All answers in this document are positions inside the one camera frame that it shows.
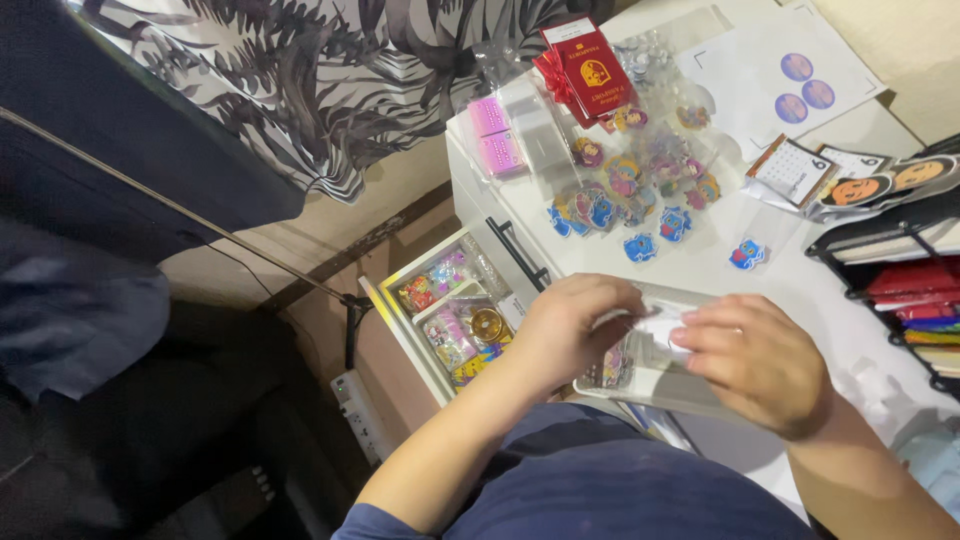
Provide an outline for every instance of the passport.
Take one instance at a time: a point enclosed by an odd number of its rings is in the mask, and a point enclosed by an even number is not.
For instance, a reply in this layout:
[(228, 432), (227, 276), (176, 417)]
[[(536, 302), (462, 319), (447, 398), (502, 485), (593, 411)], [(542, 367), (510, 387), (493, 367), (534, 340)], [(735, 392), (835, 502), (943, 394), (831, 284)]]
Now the passport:
[(633, 86), (589, 16), (542, 28), (540, 34), (559, 56), (567, 83), (586, 117), (604, 116), (629, 103)]

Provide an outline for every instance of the purple circle print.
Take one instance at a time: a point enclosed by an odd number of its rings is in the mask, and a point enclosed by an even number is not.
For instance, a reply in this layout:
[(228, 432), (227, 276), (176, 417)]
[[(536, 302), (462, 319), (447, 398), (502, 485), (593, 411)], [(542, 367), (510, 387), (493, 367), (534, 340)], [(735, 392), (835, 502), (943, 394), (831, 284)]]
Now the purple circle print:
[(833, 88), (827, 83), (817, 81), (816, 79), (807, 81), (804, 84), (804, 90), (801, 94), (804, 95), (806, 103), (814, 109), (829, 109), (837, 100), (836, 94), (833, 93)]
[(799, 124), (806, 120), (808, 109), (804, 100), (796, 94), (782, 94), (774, 102), (777, 116), (788, 124)]
[(780, 59), (780, 70), (788, 79), (802, 83), (813, 75), (813, 64), (804, 55), (790, 53)]

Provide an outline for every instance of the red ribbon bow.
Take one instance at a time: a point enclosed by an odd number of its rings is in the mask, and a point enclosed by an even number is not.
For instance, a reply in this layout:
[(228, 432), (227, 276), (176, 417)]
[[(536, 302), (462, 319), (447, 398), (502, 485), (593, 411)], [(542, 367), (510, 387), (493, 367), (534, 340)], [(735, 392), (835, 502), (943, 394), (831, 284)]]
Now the red ribbon bow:
[(534, 65), (543, 74), (546, 89), (553, 92), (554, 101), (557, 103), (573, 103), (573, 88), (566, 81), (560, 55), (553, 49), (549, 49), (534, 58)]

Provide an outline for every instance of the gold emblem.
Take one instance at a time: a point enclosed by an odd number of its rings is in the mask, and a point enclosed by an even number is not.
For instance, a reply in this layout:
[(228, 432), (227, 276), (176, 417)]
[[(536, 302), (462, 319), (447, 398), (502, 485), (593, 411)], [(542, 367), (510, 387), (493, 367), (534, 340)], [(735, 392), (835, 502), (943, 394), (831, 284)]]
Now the gold emblem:
[(611, 79), (607, 67), (600, 61), (588, 60), (580, 66), (580, 74), (587, 86), (603, 86)]

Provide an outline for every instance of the blue shirt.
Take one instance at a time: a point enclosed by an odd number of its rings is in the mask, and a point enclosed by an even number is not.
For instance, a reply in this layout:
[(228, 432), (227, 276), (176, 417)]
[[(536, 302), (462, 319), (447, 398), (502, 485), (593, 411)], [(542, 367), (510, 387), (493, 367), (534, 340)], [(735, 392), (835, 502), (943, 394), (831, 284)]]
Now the blue shirt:
[[(356, 504), (336, 540), (428, 538)], [(510, 432), (444, 539), (815, 539), (739, 473), (586, 405), (535, 406)]]

